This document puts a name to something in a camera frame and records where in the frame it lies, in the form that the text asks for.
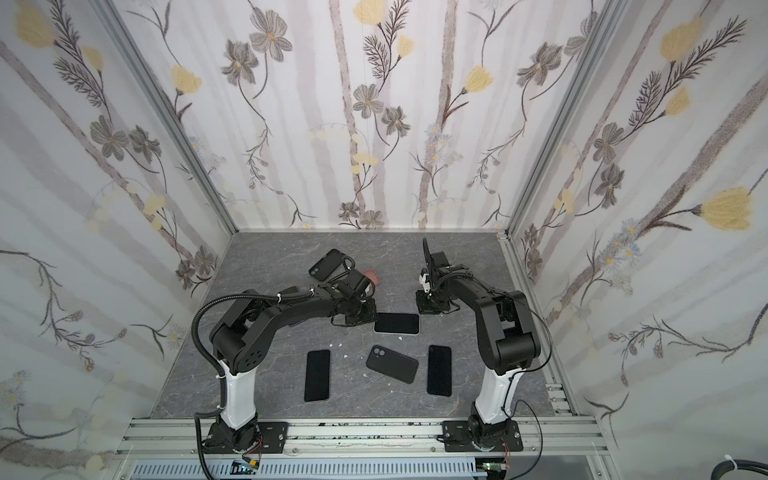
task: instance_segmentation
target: gray marble table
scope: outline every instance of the gray marble table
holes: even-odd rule
[[[305,290],[316,281],[307,270],[328,250],[338,248],[353,257],[358,270],[373,268],[381,284],[376,305],[381,312],[416,313],[415,291],[424,263],[422,238],[432,252],[464,263],[486,283],[512,290],[512,281],[495,233],[238,233],[221,262],[208,300],[255,288],[275,293],[296,285]],[[216,306],[200,322],[207,338],[226,305]],[[416,358],[415,382],[406,384],[366,368],[375,344]],[[427,349],[449,346],[453,353],[453,395],[426,392]],[[304,402],[306,353],[330,349],[330,399]],[[328,319],[311,319],[277,331],[270,351],[259,365],[256,406],[260,417],[441,417],[466,416],[480,392],[485,366],[475,335],[474,313],[466,306],[449,315],[424,315],[415,336],[375,333],[373,325],[331,326]],[[152,418],[188,418],[208,412],[218,403],[214,369],[187,338]],[[515,398],[522,398],[538,415],[552,415],[541,372],[523,375]],[[521,413],[529,415],[521,406]]]

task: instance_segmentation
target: black smartphone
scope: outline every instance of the black smartphone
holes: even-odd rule
[[[451,347],[430,345],[427,358],[427,393],[451,396]]]
[[[304,402],[327,400],[330,396],[331,351],[313,350],[306,354]]]
[[[373,331],[416,335],[419,333],[419,315],[418,313],[379,312],[379,318],[373,326]]]
[[[310,275],[324,281],[344,261],[344,254],[333,248],[310,268]]]
[[[413,383],[416,370],[419,369],[419,361],[383,346],[374,345],[366,360],[366,366],[374,372],[383,373],[401,382]]]

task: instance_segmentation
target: wire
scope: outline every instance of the wire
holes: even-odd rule
[[[313,296],[314,294],[312,292],[290,293],[285,295],[283,299],[285,301],[307,300]],[[219,298],[213,299],[203,305],[197,311],[197,313],[195,313],[194,318],[192,319],[192,326],[190,327],[190,337],[192,338],[192,343],[194,344],[197,351],[200,352],[200,354],[203,356],[203,358],[205,358],[205,360],[208,361],[208,363],[210,363],[216,369],[217,378],[219,379],[220,400],[218,408],[212,412],[197,412],[194,414],[194,428],[195,434],[197,435],[197,458],[200,460],[200,467],[203,469],[203,474],[207,480],[216,479],[211,475],[210,470],[208,470],[208,466],[205,464],[205,458],[203,457],[203,436],[200,431],[200,419],[210,419],[224,411],[224,408],[227,406],[227,374],[224,371],[224,367],[222,367],[218,360],[216,360],[216,358],[211,355],[208,350],[205,349],[205,346],[203,346],[203,343],[200,341],[200,334],[198,329],[200,327],[200,319],[203,318],[205,312],[218,305],[219,303],[239,299],[253,299],[264,300],[267,302],[276,302],[278,297],[275,295],[263,295],[261,293],[236,293],[234,295],[220,296]]]
[[[544,432],[541,430],[541,423],[538,421],[538,417],[536,416],[536,412],[533,410],[533,408],[523,399],[519,399],[517,402],[515,402],[515,409],[512,410],[512,415],[507,415],[510,419],[515,416],[515,412],[518,410],[518,404],[520,402],[523,402],[525,406],[528,407],[529,410],[531,410],[531,413],[533,414],[533,418],[536,419],[536,426],[538,427],[538,438],[539,438],[539,447],[538,447],[538,455],[536,455],[536,459],[534,460],[533,464],[528,467],[528,470],[525,472],[522,472],[519,475],[515,475],[514,477],[509,478],[508,480],[515,480],[516,478],[520,478],[523,475],[527,475],[531,470],[534,469],[534,467],[538,464],[538,460],[541,458],[541,451],[544,450]]]
[[[736,470],[737,468],[733,466],[733,462],[736,463],[739,470],[748,470],[750,472],[768,476],[768,464],[755,462],[753,460],[726,460],[725,462],[720,462],[715,465],[715,468],[712,469],[711,480],[718,480],[726,473]]]

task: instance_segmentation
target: gray flower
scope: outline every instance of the gray flower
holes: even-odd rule
[[[373,230],[380,228],[384,225],[384,214],[381,211],[368,210],[360,219],[360,223],[366,228],[366,230]]]
[[[616,204],[616,195],[614,190],[621,188],[621,181],[624,179],[624,170],[619,170],[616,164],[611,164],[609,168],[600,173],[600,179],[603,182],[594,189],[596,195],[603,195],[603,208],[608,208]]]
[[[536,54],[531,56],[533,65],[518,70],[518,85],[524,87],[533,80],[536,85],[543,85],[547,79],[547,72],[560,66],[560,50],[562,45],[549,45],[546,41],[541,44]]]
[[[259,60],[250,50],[250,45],[244,41],[227,40],[227,52],[224,56],[232,62],[229,67],[221,68],[221,73],[227,76],[228,82],[237,85],[242,75],[249,83],[256,83],[251,68],[258,66]]]
[[[531,245],[533,244],[533,241],[536,240],[538,232],[536,231],[536,227],[534,227],[534,224],[531,223],[531,226],[523,233],[523,243],[525,245]]]
[[[275,61],[283,61],[283,50],[293,50],[293,45],[283,35],[288,30],[286,22],[274,10],[267,10],[266,15],[257,7],[253,8],[250,21],[261,33],[252,33],[249,36],[253,50],[270,51]]]
[[[365,85],[360,85],[355,89],[355,98],[357,98],[357,103],[355,103],[352,108],[355,110],[362,110],[361,113],[363,118],[370,118],[371,112],[374,114],[380,114],[384,111],[384,104],[378,100],[375,100],[375,98],[378,96],[379,92],[376,90],[376,86],[374,84],[371,84],[368,87]]]
[[[565,44],[565,50],[563,50],[563,53],[565,53],[569,57],[580,54],[581,51],[584,50],[584,46],[587,44],[587,38],[589,38],[589,32],[592,31],[592,26],[594,25],[594,22],[597,19],[598,19],[598,13],[592,12],[589,14],[588,17],[582,20],[581,35],[570,37],[568,39],[568,42],[566,42]]]
[[[624,129],[619,128],[615,121],[603,127],[603,136],[594,141],[594,146],[597,148],[592,156],[594,161],[612,163],[616,158],[614,146],[619,144],[623,134]]]
[[[541,254],[538,252],[537,249],[533,249],[530,252],[528,252],[528,258],[525,259],[525,265],[531,271],[529,273],[531,277],[538,275],[538,269],[541,268],[541,265],[543,263],[544,263],[544,260],[541,258]]]
[[[357,212],[360,211],[360,207],[355,205],[355,202],[342,202],[341,203],[341,213],[339,214],[339,218],[344,220],[345,222],[349,221],[349,218],[357,218],[358,214]]]
[[[160,142],[157,140],[150,140],[149,133],[142,127],[136,125],[136,128],[131,130],[128,136],[131,137],[134,152],[137,154],[144,154],[148,164],[152,163],[152,154],[156,154],[159,157],[160,153],[162,153],[160,150]]]
[[[382,115],[382,122],[386,124],[386,134],[391,135],[395,130],[401,137],[405,137],[408,134],[408,130],[411,126],[402,121],[406,115],[402,113],[401,107],[387,107]]]
[[[197,271],[203,275],[207,275],[214,268],[214,255],[205,248],[205,245],[200,245],[200,249],[194,254],[194,264]]]
[[[181,282],[184,283],[184,289],[188,289],[192,286],[192,276],[194,275],[194,267],[189,260],[182,260],[179,262],[179,268],[176,270],[176,276]]]
[[[125,154],[123,148],[128,146],[128,137],[123,131],[113,131],[112,122],[104,115],[98,116],[98,121],[91,122],[91,138],[101,145],[101,154],[109,158],[114,154],[118,160],[122,160]]]

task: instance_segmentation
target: wall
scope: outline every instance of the wall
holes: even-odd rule
[[[768,5],[631,2],[514,232],[624,478],[766,461]]]
[[[116,0],[241,228],[502,228],[602,2]]]
[[[100,478],[229,235],[87,2],[0,11],[0,477]]]

